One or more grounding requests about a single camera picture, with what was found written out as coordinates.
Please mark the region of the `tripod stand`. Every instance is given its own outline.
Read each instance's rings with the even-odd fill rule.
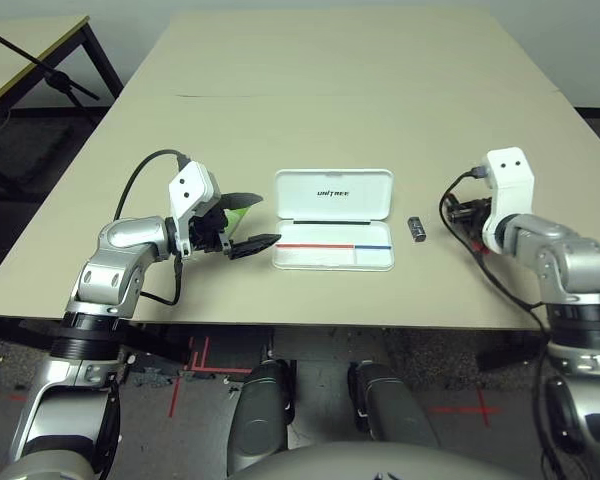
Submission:
[[[85,95],[87,95],[88,97],[93,98],[94,100],[100,100],[100,97],[98,97],[95,93],[87,90],[82,85],[71,80],[71,78],[69,78],[69,76],[66,73],[61,72],[60,70],[56,70],[55,68],[51,67],[50,65],[47,65],[45,62],[37,59],[36,57],[34,57],[33,55],[31,55],[27,52],[25,52],[23,49],[21,49],[17,45],[14,45],[9,40],[7,40],[1,36],[0,36],[0,44],[4,45],[9,50],[26,58],[31,63],[33,63],[33,64],[37,65],[38,67],[40,67],[41,69],[43,69],[44,70],[44,79],[45,79],[45,82],[47,82],[47,85],[49,85],[54,90],[57,90],[60,93],[63,93],[64,95],[66,95],[67,98],[71,101],[71,103],[73,103],[73,105],[75,107],[77,107],[78,109],[80,109],[83,112],[85,118],[91,125],[93,125],[94,127],[97,125],[96,121],[91,117],[88,110],[84,107],[84,105],[82,105],[82,103],[80,103],[78,98],[74,95],[72,89],[75,88],[75,89],[79,90],[80,92],[84,93]]]

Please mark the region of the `cable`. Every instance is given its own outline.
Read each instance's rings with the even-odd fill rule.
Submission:
[[[129,177],[129,180],[127,180],[127,184],[125,185],[124,190],[122,191],[122,195],[120,195],[120,200],[118,200],[118,206],[116,208],[116,213],[113,215],[114,221],[120,219],[120,215],[122,214],[122,208],[124,207],[124,202],[127,201],[127,196],[129,195],[129,191],[131,190],[131,187],[133,186],[133,182],[136,181],[136,177],[140,174],[142,169],[144,167],[146,167],[147,164],[154,158],[160,157],[162,155],[168,155],[168,154],[175,155],[176,157],[186,157],[186,155],[184,155],[183,153],[180,153],[177,150],[165,148],[163,150],[158,150],[157,152],[153,152],[151,155],[149,155],[147,158],[145,158],[143,161],[141,161],[140,164],[136,167],[136,169],[133,171],[133,173]]]
[[[140,174],[142,169],[144,167],[146,167],[147,164],[154,158],[160,157],[162,155],[169,155],[169,154],[176,156],[176,160],[178,161],[179,168],[183,167],[183,165],[185,163],[184,160],[187,158],[187,156],[184,153],[179,152],[178,150],[173,150],[173,149],[169,149],[169,148],[165,148],[162,150],[158,150],[157,152],[153,152],[147,158],[142,160],[142,162],[140,162],[140,164],[136,167],[136,169],[133,171],[133,173],[129,177],[129,180],[127,180],[127,184],[125,185],[124,190],[122,191],[122,195],[120,195],[120,200],[118,200],[118,206],[116,207],[116,213],[113,215],[114,221],[120,219],[120,215],[122,214],[122,209],[124,208],[124,203],[127,201],[127,197],[129,196],[129,192],[131,191],[133,182],[135,182],[136,178],[138,177],[138,175]],[[173,306],[176,303],[178,303],[178,300],[180,300],[180,289],[181,289],[181,285],[182,285],[182,255],[180,253],[176,254],[173,259],[173,271],[175,274],[175,293],[173,296],[173,300],[166,300],[162,297],[159,297],[158,295],[154,295],[153,293],[149,293],[149,292],[140,292],[140,295],[145,298],[148,298],[150,300],[154,300],[156,302],[162,303],[164,305]]]
[[[173,295],[173,300],[165,300],[164,298],[149,292],[140,292],[140,295],[150,300],[162,303],[163,305],[173,306],[176,303],[178,303],[178,300],[180,300],[180,287],[182,286],[182,255],[180,254],[180,252],[178,252],[175,258],[173,259],[173,270],[175,273],[176,281],[176,288],[175,293]]]
[[[519,298],[519,297],[515,296],[513,293],[511,293],[509,291],[509,289],[507,289],[507,287],[505,287],[504,284],[486,266],[486,264],[484,262],[484,256],[480,252],[474,251],[473,248],[471,248],[471,246],[467,242],[465,242],[460,237],[460,235],[458,235],[458,233],[451,227],[451,225],[449,225],[446,217],[444,216],[444,211],[443,211],[444,210],[444,202],[447,199],[447,197],[449,196],[449,194],[453,191],[453,189],[456,188],[458,186],[458,184],[465,178],[482,178],[483,176],[484,176],[484,170],[481,167],[475,167],[475,168],[472,168],[470,171],[467,171],[467,172],[464,172],[463,174],[461,174],[458,178],[456,178],[453,181],[453,183],[451,185],[449,185],[449,187],[442,194],[442,197],[440,198],[440,202],[438,203],[438,213],[440,214],[440,220],[442,220],[442,223],[447,228],[447,230],[449,230],[451,235],[453,235],[454,238],[456,240],[458,240],[458,242],[460,242],[460,244],[462,244],[462,246],[469,252],[471,257],[478,264],[478,267],[480,268],[482,273],[493,284],[493,286],[496,287],[498,290],[500,290],[500,292],[502,292],[504,294],[504,296],[506,296],[509,300],[511,300],[513,303],[515,303],[518,307],[520,307],[522,310],[524,310],[531,316],[531,318],[538,324],[538,328],[540,329],[542,336],[546,340],[546,339],[548,339],[547,331],[544,328],[542,321],[538,318],[538,316],[535,313],[532,312],[532,310],[534,308],[537,308],[537,307],[543,305],[543,303],[542,302],[533,303],[533,304],[527,303],[524,300],[522,300],[521,298]]]
[[[589,469],[586,467],[584,462],[578,457],[571,457],[571,460],[573,460],[574,463],[577,465],[578,470],[580,470],[580,473],[584,475],[585,480],[589,480],[591,478],[591,474],[589,473]]]
[[[540,471],[542,472],[542,478],[544,478],[544,480],[549,480],[549,477],[547,476],[547,471],[544,469],[546,459],[547,456],[544,454],[544,452],[542,452],[542,454],[540,455]]]
[[[546,347],[542,349],[542,353],[538,358],[538,365],[536,366],[536,372],[533,379],[533,388],[531,390],[531,411],[533,413],[533,426],[536,429],[536,434],[538,435],[538,440],[540,441],[540,446],[542,448],[542,458],[546,457],[546,460],[549,462],[549,466],[551,470],[555,474],[558,480],[566,480],[566,475],[564,474],[564,470],[562,469],[562,465],[560,464],[560,460],[556,455],[555,450],[553,449],[553,445],[551,445],[551,441],[547,436],[547,432],[545,432],[544,427],[542,426],[542,415],[540,412],[540,385],[542,383],[542,365],[544,365],[544,360],[547,356]]]

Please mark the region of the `green object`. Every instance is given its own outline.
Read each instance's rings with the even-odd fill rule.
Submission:
[[[225,210],[224,211],[224,214],[227,216],[227,220],[229,221],[227,228],[225,228],[225,230],[224,230],[225,233],[227,234],[228,238],[231,238],[231,236],[233,235],[233,232],[236,231],[236,228],[238,228],[238,225],[240,225],[240,221],[247,214],[247,211],[249,210],[249,208],[250,207],[238,208],[237,210]]]

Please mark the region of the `beige tabletop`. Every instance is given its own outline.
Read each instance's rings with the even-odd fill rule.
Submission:
[[[88,21],[86,15],[0,20],[0,35],[44,60]],[[33,63],[0,44],[0,97],[33,68]]]
[[[252,71],[245,65],[261,69],[245,78]],[[283,74],[286,85],[270,80]],[[214,172],[223,192],[265,197],[240,225],[237,240],[275,231],[278,169],[390,169],[395,184],[387,222],[395,267],[283,271],[273,267],[270,251],[233,262],[199,254],[185,266],[179,304],[142,298],[135,318],[531,327],[487,283],[436,213],[459,173],[488,150],[511,145],[525,151],[536,174],[535,212],[600,241],[600,141],[484,12],[406,7],[181,16],[1,265],[0,315],[62,316],[134,167],[154,150],[176,148]],[[123,216],[167,215],[167,183],[175,171],[168,157],[147,167]],[[461,199],[488,194],[475,180],[458,189]],[[413,215],[427,230],[424,243],[415,244],[408,232],[406,219]],[[513,291],[538,300],[533,274],[504,257],[489,263]],[[170,262],[151,267],[145,290],[172,296]]]

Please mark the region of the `unitree logo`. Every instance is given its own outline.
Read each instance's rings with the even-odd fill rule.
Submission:
[[[322,190],[318,192],[319,197],[347,197],[349,192],[334,192],[333,190]]]

